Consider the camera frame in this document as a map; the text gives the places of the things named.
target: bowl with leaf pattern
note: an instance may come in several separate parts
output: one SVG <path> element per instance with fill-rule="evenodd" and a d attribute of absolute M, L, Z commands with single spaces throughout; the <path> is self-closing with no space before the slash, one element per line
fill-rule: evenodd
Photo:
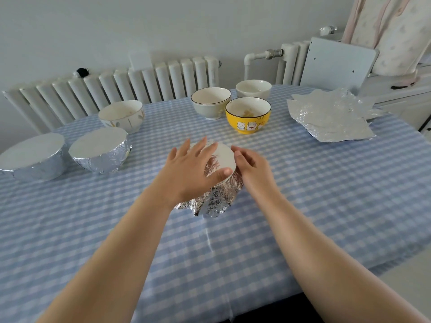
<path fill-rule="evenodd" d="M 103 108 L 99 112 L 99 119 L 106 127 L 117 127 L 135 133 L 141 127 L 145 114 L 142 102 L 121 101 Z"/>

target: blue checkered tablecloth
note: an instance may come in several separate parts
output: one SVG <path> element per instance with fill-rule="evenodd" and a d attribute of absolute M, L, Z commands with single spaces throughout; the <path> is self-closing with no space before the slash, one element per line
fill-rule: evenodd
<path fill-rule="evenodd" d="M 269 123 L 253 135 L 238 134 L 224 118 L 200 117 L 190 98 L 146 105 L 118 173 L 72 164 L 45 183 L 0 178 L 0 321 L 34 322 L 187 137 L 262 153 L 283 194 L 375 273 L 422 250 L 431 242 L 430 145 L 391 115 L 372 123 L 372 140 L 318 142 L 286 103 L 311 91 L 274 86 Z M 58 132 L 72 143 L 101 126 L 91 116 Z M 218 322 L 299 291 L 243 190 L 216 219 L 171 213 L 132 321 Z"/>

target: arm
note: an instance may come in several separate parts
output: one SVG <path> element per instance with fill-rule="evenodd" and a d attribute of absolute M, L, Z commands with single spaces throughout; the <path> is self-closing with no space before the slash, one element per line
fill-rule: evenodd
<path fill-rule="evenodd" d="M 294 277 L 326 322 L 429 323 L 286 200 L 266 159 L 244 148 L 232 150 Z"/>
<path fill-rule="evenodd" d="M 129 322 L 175 205 L 201 196 L 227 178 L 204 168 L 217 148 L 206 138 L 188 152 L 190 140 L 170 152 L 165 167 L 143 191 L 91 259 L 52 301 L 38 323 Z"/>

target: white board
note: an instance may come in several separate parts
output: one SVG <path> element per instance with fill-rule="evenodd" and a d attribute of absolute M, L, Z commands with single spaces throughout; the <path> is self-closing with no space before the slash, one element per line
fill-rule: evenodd
<path fill-rule="evenodd" d="M 313 37 L 300 85 L 346 87 L 357 95 L 377 56 L 374 49 Z"/>

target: person's right arm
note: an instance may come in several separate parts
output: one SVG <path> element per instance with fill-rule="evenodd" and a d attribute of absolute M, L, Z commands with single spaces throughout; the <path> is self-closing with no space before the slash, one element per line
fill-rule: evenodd
<path fill-rule="evenodd" d="M 279 191 L 265 158 L 232 147 L 245 187 L 264 213 L 289 268 L 326 322 L 429 323 L 326 237 Z"/>

